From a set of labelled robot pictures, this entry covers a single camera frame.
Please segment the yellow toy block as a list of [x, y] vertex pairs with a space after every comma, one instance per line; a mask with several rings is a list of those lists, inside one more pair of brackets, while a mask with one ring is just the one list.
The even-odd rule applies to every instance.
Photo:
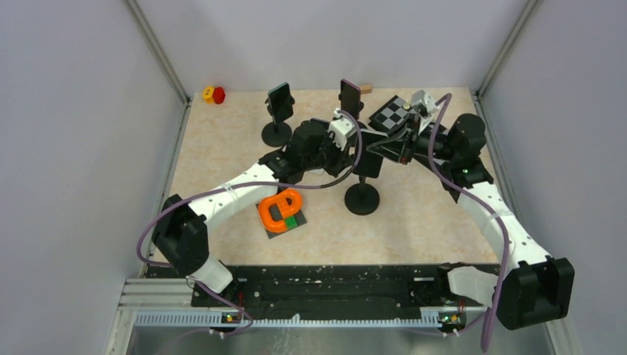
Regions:
[[214, 103], [214, 87], [213, 86], [207, 86], [203, 92], [202, 92], [202, 97], [203, 100], [207, 103], [207, 104], [212, 104]]

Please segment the grey building baseplate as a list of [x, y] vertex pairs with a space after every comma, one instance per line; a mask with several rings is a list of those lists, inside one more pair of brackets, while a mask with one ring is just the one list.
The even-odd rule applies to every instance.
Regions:
[[281, 204], [258, 203], [256, 205], [260, 222], [269, 240], [294, 230], [286, 229], [284, 219], [287, 217], [294, 216], [296, 218], [298, 227], [295, 229], [298, 229], [307, 223], [307, 219], [302, 210], [299, 209], [297, 211], [293, 211], [289, 205], [289, 200], [287, 203]]

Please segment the red toy block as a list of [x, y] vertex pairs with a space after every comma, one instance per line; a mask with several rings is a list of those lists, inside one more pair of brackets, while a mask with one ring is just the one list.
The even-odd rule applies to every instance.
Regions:
[[212, 100], [215, 104], [222, 104], [224, 102], [224, 100], [226, 99], [226, 92], [224, 90], [223, 87], [215, 87], [213, 94], [212, 94]]

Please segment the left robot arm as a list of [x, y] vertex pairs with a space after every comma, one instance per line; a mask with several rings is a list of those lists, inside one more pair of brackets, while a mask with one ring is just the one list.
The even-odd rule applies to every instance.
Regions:
[[169, 197], [148, 228], [157, 250], [177, 275], [209, 288], [218, 305], [237, 296], [231, 272], [209, 250], [209, 232], [243, 209], [275, 195], [281, 188], [303, 189], [306, 172], [324, 170], [337, 177], [359, 162], [359, 125], [349, 118], [331, 122], [312, 118], [300, 124], [285, 148], [262, 156], [250, 168], [209, 192], [186, 199]]

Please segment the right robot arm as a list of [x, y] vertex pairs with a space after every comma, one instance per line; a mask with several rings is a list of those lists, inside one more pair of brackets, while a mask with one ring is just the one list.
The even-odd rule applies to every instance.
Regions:
[[420, 114], [372, 115], [370, 127], [386, 136], [368, 147], [405, 163], [420, 157], [452, 199], [471, 217], [495, 252], [497, 274], [461, 263], [446, 264], [433, 285], [435, 298], [452, 305], [461, 297], [489, 309], [489, 319], [516, 330], [563, 319], [569, 312], [575, 268], [537, 243], [509, 209], [480, 158], [487, 143], [477, 115], [458, 116], [442, 129]]

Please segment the black phone stand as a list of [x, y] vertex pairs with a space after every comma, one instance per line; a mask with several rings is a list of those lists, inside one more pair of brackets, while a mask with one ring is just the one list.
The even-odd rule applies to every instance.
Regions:
[[378, 190], [367, 183], [366, 177], [359, 176], [359, 182], [345, 192], [344, 202], [349, 212], [363, 216], [378, 209], [380, 196]]
[[364, 109], [364, 107], [365, 107], [364, 102], [360, 101], [359, 105], [358, 105], [358, 109], [356, 111], [356, 114], [354, 115], [354, 118], [358, 121], [358, 125], [359, 125], [360, 129], [367, 129], [367, 125], [363, 121], [360, 120], [360, 118], [361, 118], [361, 111]]
[[284, 146], [292, 136], [292, 129], [285, 122], [278, 124], [270, 122], [266, 124], [261, 132], [264, 144], [270, 147]]

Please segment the green building brick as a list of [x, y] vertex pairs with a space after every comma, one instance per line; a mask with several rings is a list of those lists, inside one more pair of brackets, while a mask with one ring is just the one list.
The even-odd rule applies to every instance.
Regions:
[[298, 222], [294, 216], [285, 218], [284, 222], [287, 230], [292, 230], [298, 227]]

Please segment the black phone with purple edge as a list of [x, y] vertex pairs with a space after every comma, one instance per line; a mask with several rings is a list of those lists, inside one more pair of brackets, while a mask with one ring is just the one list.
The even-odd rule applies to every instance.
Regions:
[[340, 81], [339, 101], [342, 111], [349, 113], [355, 120], [359, 120], [364, 104], [362, 91], [358, 86], [343, 78]]

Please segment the black grey chessboard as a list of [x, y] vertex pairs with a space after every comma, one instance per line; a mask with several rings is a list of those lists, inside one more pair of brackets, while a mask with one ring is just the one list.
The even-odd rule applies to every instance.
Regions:
[[409, 110], [403, 108], [405, 102], [406, 100], [403, 98], [397, 95], [393, 96], [369, 117], [368, 127], [391, 136], [402, 129], [410, 118], [418, 119], [419, 116], [412, 106]]

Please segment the teal edged black phone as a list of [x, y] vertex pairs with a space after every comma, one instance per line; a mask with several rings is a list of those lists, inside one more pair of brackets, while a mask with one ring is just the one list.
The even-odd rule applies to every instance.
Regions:
[[265, 103], [274, 124], [283, 123], [291, 118], [294, 114], [295, 99], [289, 83], [284, 82], [270, 89]]

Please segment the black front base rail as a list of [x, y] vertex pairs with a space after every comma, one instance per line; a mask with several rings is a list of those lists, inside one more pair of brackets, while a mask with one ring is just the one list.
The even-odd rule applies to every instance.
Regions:
[[242, 308], [257, 322], [418, 320], [431, 308], [466, 311], [477, 303], [444, 292], [437, 265], [229, 266], [234, 282], [215, 299], [192, 281], [193, 308]]

